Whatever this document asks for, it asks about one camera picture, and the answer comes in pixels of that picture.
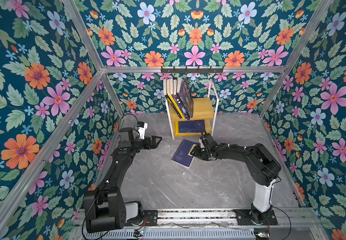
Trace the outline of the navy book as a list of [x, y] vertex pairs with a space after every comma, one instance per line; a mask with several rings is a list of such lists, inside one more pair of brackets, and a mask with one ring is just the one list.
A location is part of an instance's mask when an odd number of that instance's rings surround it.
[[189, 140], [183, 140], [180, 143], [177, 151], [173, 155], [172, 161], [186, 168], [189, 168], [194, 158], [191, 152], [197, 145], [198, 144], [195, 142], [192, 142]]
[[178, 134], [196, 134], [201, 133], [202, 129], [205, 129], [204, 120], [184, 121], [178, 122], [177, 133]]

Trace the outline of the black book white characters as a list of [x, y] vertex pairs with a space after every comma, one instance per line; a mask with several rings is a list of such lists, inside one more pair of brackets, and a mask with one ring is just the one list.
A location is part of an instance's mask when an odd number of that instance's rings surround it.
[[190, 110], [188, 108], [189, 104], [189, 93], [188, 88], [186, 87], [187, 81], [183, 78], [178, 78], [177, 82], [174, 84], [173, 94], [175, 97], [175, 101], [178, 104], [178, 107], [181, 110], [184, 118], [189, 120], [191, 118]]

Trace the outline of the yellow cartoon cover book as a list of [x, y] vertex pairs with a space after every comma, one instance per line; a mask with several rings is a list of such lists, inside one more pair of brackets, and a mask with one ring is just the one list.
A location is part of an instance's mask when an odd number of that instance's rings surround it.
[[175, 91], [174, 91], [174, 86], [175, 85], [174, 85], [174, 83], [177, 83], [177, 82], [175, 82], [175, 79], [168, 79], [168, 80], [166, 80], [166, 86], [165, 86], [166, 98], [168, 99], [168, 102], [170, 103], [170, 105], [175, 110], [175, 112], [178, 115], [178, 117], [180, 119], [185, 119], [186, 116], [182, 112], [180, 103], [177, 102], [176, 97], [175, 97]]

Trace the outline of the dark portrait book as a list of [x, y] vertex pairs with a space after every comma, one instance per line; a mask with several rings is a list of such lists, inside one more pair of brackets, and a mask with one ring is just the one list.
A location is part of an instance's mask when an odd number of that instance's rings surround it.
[[194, 114], [194, 102], [186, 79], [178, 79], [177, 97], [180, 100], [185, 118], [190, 120]]
[[169, 95], [172, 99], [172, 102], [173, 102], [173, 105], [175, 106], [175, 109], [177, 110], [178, 115], [180, 116], [180, 119], [188, 120], [189, 115], [188, 115], [186, 108], [184, 107], [181, 99], [178, 96], [177, 87], [178, 87], [178, 80], [172, 79], [170, 81]]

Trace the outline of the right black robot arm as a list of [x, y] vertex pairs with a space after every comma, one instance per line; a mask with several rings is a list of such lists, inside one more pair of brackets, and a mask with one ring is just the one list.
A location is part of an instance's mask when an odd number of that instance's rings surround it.
[[202, 161], [235, 160], [245, 163], [255, 181], [255, 196], [248, 215], [240, 213], [255, 225], [266, 223], [273, 212], [272, 194], [274, 184], [279, 181], [281, 166], [262, 144], [239, 146], [217, 143], [211, 134], [202, 135], [200, 144], [190, 154]]

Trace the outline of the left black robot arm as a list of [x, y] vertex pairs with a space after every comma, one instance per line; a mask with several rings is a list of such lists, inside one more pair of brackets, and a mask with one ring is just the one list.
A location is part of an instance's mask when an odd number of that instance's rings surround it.
[[126, 224], [137, 226], [144, 223], [144, 211], [141, 202], [125, 203], [121, 186], [127, 170], [137, 153], [158, 147], [162, 137], [143, 137], [133, 128], [119, 131], [119, 143], [111, 153], [112, 163], [102, 182], [84, 196], [85, 230], [89, 234], [120, 230]]

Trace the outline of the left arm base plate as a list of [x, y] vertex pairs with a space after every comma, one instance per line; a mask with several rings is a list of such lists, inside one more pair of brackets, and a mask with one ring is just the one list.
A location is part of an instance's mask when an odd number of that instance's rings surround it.
[[143, 227], [143, 226], [156, 226], [159, 212], [157, 210], [143, 210], [138, 214], [126, 221], [127, 227]]

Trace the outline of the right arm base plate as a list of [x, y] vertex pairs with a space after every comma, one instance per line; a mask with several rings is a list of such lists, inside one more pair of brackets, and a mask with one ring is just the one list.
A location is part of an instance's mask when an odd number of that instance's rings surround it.
[[236, 214], [236, 219], [238, 222], [238, 225], [240, 226], [277, 226], [278, 221], [276, 218], [276, 215], [273, 210], [269, 209], [265, 213], [261, 213], [258, 210], [234, 210], [234, 213]]

